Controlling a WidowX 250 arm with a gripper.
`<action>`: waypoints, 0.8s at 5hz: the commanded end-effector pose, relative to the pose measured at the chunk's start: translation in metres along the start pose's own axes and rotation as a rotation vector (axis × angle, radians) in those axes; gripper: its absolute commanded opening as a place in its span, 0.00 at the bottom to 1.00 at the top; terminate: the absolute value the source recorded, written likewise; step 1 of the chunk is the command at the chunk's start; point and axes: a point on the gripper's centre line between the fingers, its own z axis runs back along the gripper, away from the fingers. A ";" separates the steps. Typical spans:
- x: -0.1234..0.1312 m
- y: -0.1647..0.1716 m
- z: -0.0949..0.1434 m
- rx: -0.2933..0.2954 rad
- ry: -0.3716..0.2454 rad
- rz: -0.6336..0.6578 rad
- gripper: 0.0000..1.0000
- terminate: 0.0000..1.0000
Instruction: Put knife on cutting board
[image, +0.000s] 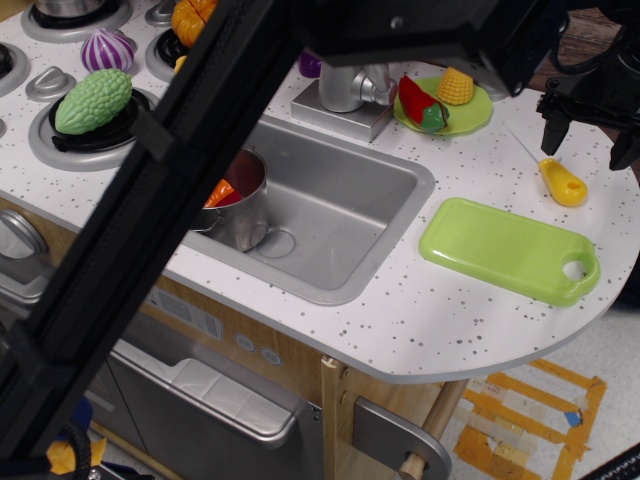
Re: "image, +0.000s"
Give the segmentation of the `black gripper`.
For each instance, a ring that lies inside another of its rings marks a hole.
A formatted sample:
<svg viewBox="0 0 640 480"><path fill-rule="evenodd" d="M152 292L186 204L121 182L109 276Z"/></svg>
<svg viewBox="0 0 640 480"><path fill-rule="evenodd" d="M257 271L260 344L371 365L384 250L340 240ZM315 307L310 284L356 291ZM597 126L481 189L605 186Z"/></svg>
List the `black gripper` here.
<svg viewBox="0 0 640 480"><path fill-rule="evenodd" d="M586 72L559 62L561 74L545 85L537 111L545 120L541 149L555 154L573 121L622 132L610 152L609 169L624 170L639 160L639 46L613 52Z"/></svg>

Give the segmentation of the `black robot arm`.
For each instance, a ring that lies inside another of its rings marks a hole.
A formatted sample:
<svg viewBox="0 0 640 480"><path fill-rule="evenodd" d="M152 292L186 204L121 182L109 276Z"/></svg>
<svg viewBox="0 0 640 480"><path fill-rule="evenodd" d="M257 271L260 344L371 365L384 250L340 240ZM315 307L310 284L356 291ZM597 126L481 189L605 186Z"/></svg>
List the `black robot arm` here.
<svg viewBox="0 0 640 480"><path fill-rule="evenodd" d="M558 1L223 1L1 365L1 469L46 452L304 48L337 65L449 62L517 94Z"/></svg>

